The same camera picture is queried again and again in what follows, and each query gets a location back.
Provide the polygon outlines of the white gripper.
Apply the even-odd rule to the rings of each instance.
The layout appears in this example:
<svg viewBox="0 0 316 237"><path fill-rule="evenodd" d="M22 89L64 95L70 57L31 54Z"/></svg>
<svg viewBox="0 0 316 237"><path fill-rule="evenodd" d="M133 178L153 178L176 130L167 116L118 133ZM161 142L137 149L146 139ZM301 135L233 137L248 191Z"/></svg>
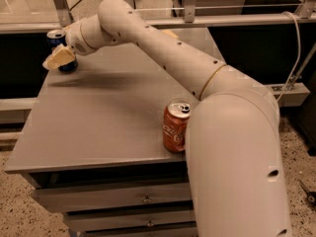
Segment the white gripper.
<svg viewBox="0 0 316 237"><path fill-rule="evenodd" d="M75 60L75 52L79 55L89 55L97 50L85 41L83 26L85 19L75 22L64 28L65 41L69 46L62 43L58 45L43 62L42 66L47 70L57 69Z"/></svg>

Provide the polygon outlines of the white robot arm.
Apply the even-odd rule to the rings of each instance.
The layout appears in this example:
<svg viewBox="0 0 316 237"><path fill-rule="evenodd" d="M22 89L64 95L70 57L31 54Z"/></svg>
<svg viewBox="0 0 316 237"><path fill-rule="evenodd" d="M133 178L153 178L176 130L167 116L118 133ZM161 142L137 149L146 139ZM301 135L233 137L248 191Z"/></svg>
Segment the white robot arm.
<svg viewBox="0 0 316 237"><path fill-rule="evenodd" d="M279 108L266 86L150 26L123 0L104 0L65 38L44 68L130 42L197 98L186 159L198 237L292 237Z"/></svg>

